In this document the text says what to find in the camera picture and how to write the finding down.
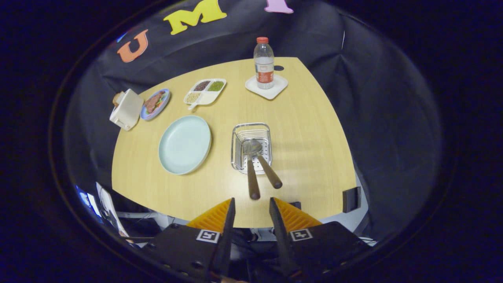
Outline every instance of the light blue plate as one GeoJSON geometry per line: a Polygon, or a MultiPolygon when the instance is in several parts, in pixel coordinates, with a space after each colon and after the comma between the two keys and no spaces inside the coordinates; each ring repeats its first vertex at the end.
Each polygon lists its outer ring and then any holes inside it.
{"type": "Polygon", "coordinates": [[[203,163],[210,146],[208,123],[199,116],[184,116],[171,123],[160,138],[159,160],[166,171],[187,174],[203,163]]]}
{"type": "Polygon", "coordinates": [[[148,120],[154,119],[154,117],[156,117],[157,115],[159,115],[159,113],[166,107],[166,104],[170,101],[171,93],[170,93],[169,89],[158,90],[158,91],[154,92],[150,97],[156,95],[160,91],[165,91],[165,93],[163,94],[163,97],[162,97],[162,103],[157,108],[154,109],[154,112],[148,114],[147,113],[147,108],[145,108],[145,104],[143,105],[143,107],[141,107],[140,117],[143,120],[147,120],[148,121],[148,120]]]}

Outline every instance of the bread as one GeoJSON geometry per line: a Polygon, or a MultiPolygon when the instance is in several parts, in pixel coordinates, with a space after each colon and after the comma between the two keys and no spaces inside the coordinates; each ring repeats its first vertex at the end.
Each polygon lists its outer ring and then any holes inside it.
{"type": "Polygon", "coordinates": [[[118,102],[118,100],[119,100],[119,98],[121,97],[121,94],[123,94],[123,93],[124,93],[124,92],[120,92],[120,93],[118,93],[118,94],[116,94],[116,95],[114,96],[114,99],[112,100],[112,103],[115,105],[115,107],[119,107],[119,102],[118,102]]]}

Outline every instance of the white coaster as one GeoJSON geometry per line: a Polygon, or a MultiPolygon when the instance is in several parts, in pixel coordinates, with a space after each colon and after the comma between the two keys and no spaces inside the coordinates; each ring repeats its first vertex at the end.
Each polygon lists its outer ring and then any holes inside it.
{"type": "Polygon", "coordinates": [[[257,86],[257,78],[255,76],[251,77],[244,84],[244,86],[249,91],[254,92],[260,96],[263,96],[269,100],[274,99],[282,90],[285,89],[287,85],[288,81],[277,74],[274,74],[274,86],[267,90],[261,89],[257,86]]]}

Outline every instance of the wooden table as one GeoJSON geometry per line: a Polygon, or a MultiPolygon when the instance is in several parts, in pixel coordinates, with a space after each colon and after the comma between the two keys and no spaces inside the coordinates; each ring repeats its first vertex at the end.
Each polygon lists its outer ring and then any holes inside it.
{"type": "Polygon", "coordinates": [[[269,198],[300,201],[315,218],[342,212],[342,191],[356,186],[355,170],[343,129],[328,98],[302,62],[277,57],[276,72],[288,86],[269,101],[248,91],[244,83],[255,75],[252,59],[213,65],[165,81],[140,96],[168,88],[171,99],[155,119],[140,119],[130,131],[121,130],[115,146],[112,185],[121,195],[172,217],[192,220],[213,206],[235,198],[235,227],[271,227],[269,198]],[[223,78],[227,85],[217,100],[192,111],[183,98],[201,80],[223,78]],[[204,118],[212,145],[206,161],[187,175],[163,169],[159,140],[166,128],[185,115],[204,118]],[[237,124],[264,122],[271,129],[273,169],[283,181],[274,189],[258,175],[261,199],[251,200],[247,176],[230,164],[232,129],[237,124]]]}

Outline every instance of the bottle label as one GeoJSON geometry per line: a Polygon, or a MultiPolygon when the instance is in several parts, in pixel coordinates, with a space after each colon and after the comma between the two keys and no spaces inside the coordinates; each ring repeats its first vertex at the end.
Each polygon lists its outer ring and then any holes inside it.
{"type": "Polygon", "coordinates": [[[255,73],[257,82],[267,84],[274,80],[274,63],[257,64],[255,63],[255,73]]]}

